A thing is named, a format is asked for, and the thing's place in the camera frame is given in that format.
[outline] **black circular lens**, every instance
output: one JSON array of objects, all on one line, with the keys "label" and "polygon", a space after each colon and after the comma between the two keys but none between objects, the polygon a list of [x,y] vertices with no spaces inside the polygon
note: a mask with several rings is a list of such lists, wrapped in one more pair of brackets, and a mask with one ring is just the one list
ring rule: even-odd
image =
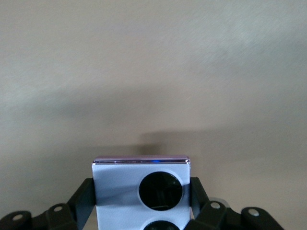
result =
[{"label": "black circular lens", "polygon": [[175,207],[182,197],[179,180],[167,172],[154,172],[141,182],[139,194],[149,208],[164,211]]},{"label": "black circular lens", "polygon": [[150,223],[144,230],[179,230],[179,228],[171,222],[159,220]]}]

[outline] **purple phone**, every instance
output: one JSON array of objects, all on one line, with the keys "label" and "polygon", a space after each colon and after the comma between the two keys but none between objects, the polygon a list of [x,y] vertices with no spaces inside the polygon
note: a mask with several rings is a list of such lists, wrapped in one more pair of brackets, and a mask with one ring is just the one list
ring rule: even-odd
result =
[{"label": "purple phone", "polygon": [[99,229],[181,230],[190,220],[187,156],[101,156],[92,169]]}]

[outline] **gray background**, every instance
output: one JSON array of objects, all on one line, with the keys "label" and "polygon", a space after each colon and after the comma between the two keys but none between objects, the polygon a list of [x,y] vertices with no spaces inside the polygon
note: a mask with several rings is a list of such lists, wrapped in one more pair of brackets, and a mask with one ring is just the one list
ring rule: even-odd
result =
[{"label": "gray background", "polygon": [[97,155],[187,154],[209,196],[304,229],[306,21],[305,0],[2,0],[0,216],[66,202]]}]

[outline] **smartphone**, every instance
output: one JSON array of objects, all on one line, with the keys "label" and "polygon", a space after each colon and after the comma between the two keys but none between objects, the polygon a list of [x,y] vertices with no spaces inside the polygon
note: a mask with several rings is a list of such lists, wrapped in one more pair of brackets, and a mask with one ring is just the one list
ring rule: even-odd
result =
[{"label": "smartphone", "polygon": [[98,229],[182,230],[190,220],[188,156],[102,156],[92,169]]}]

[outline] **phone camera module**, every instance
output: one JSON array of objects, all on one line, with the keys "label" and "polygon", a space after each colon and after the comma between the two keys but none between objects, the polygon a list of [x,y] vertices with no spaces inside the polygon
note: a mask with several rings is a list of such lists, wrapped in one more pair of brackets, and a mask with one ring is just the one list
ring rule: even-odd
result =
[{"label": "phone camera module", "polygon": [[165,211],[179,203],[182,197],[182,186],[175,176],[167,172],[154,172],[142,180],[139,194],[142,202],[147,207],[153,210]]},{"label": "phone camera module", "polygon": [[144,230],[179,230],[179,228],[171,222],[159,220],[150,223]]}]

